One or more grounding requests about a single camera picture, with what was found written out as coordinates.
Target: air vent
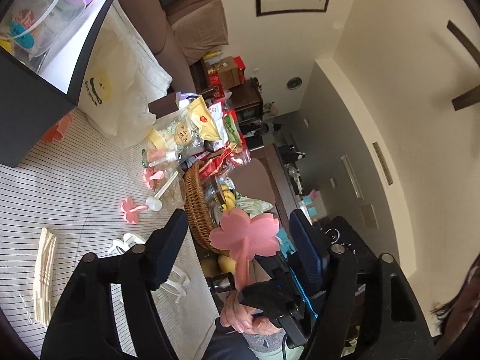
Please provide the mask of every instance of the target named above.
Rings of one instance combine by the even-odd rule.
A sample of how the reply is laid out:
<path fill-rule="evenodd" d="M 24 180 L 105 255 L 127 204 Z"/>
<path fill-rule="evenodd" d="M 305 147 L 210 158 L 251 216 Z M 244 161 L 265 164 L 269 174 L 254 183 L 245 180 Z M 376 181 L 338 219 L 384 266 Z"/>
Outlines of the air vent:
<path fill-rule="evenodd" d="M 380 161 L 380 165 L 382 166 L 383 174 L 385 175 L 387 184 L 392 185 L 392 174 L 390 173 L 390 169 L 388 169 L 387 161 L 385 161 L 385 157 L 383 157 L 382 149 L 380 149 L 380 145 L 378 144 L 378 142 L 373 143 L 373 149 L 375 150 L 375 154 L 378 157 L 378 161 Z"/>

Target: gray wall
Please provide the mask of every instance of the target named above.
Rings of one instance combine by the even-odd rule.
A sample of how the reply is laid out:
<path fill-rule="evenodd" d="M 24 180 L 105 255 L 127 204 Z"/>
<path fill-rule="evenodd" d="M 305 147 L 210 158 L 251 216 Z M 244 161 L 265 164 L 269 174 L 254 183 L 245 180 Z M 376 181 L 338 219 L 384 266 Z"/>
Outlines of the gray wall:
<path fill-rule="evenodd" d="M 307 117 L 307 128 L 303 118 Z M 320 191 L 331 218 L 341 215 L 376 253 L 389 252 L 398 258 L 397 240 L 380 176 L 366 144 L 337 91 L 315 64 L 301 108 L 275 118 L 283 123 L 282 135 L 291 137 L 306 158 L 297 161 L 308 193 Z M 347 154 L 357 177 L 363 199 L 355 196 L 350 179 L 340 161 Z M 330 178 L 337 182 L 332 188 Z M 364 226 L 359 207 L 372 204 L 377 228 Z"/>

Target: pink flower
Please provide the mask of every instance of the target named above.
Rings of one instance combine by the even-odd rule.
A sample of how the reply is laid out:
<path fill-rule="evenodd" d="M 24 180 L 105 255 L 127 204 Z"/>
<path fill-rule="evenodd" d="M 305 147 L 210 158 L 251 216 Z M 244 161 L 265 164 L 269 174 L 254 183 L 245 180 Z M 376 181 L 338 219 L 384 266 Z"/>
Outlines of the pink flower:
<path fill-rule="evenodd" d="M 138 211 L 148 210 L 148 206 L 135 206 L 133 199 L 129 196 L 120 204 L 120 211 L 123 213 L 123 220 L 136 225 L 138 223 Z"/>
<path fill-rule="evenodd" d="M 152 190 L 155 187 L 157 180 L 162 180 L 165 177 L 165 172 L 159 170 L 155 172 L 154 168 L 145 168 L 143 170 L 143 182 L 149 190 Z"/>
<path fill-rule="evenodd" d="M 208 239 L 214 248 L 230 251 L 235 260 L 235 287 L 242 290 L 249 283 L 249 261 L 255 255 L 274 256 L 280 250 L 277 235 L 278 219 L 272 214 L 260 214 L 250 219 L 238 208 L 224 211 L 220 227 L 213 229 Z"/>

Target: cardboard box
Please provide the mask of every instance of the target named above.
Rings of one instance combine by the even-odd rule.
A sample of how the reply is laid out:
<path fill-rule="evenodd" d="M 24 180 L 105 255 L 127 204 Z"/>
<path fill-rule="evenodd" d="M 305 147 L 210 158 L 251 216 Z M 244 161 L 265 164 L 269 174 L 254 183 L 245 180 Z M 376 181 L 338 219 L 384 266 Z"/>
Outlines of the cardboard box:
<path fill-rule="evenodd" d="M 223 89 L 230 89 L 242 83 L 240 81 L 239 68 L 233 57 L 229 56 L 222 59 L 216 66 Z"/>

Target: blue label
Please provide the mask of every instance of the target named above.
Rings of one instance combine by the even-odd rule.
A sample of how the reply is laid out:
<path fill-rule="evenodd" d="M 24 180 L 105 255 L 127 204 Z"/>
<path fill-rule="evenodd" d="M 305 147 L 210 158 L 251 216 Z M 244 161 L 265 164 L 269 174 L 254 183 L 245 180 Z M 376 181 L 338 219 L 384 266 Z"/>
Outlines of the blue label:
<path fill-rule="evenodd" d="M 10 36 L 17 36 L 24 32 L 25 32 L 25 28 L 23 28 L 21 24 L 18 24 L 18 23 L 10 24 Z M 35 39 L 30 33 L 27 33 L 24 36 L 21 36 L 20 38 L 15 38 L 14 41 L 19 45 L 21 45 L 21 47 L 26 49 L 31 49 L 35 44 Z"/>

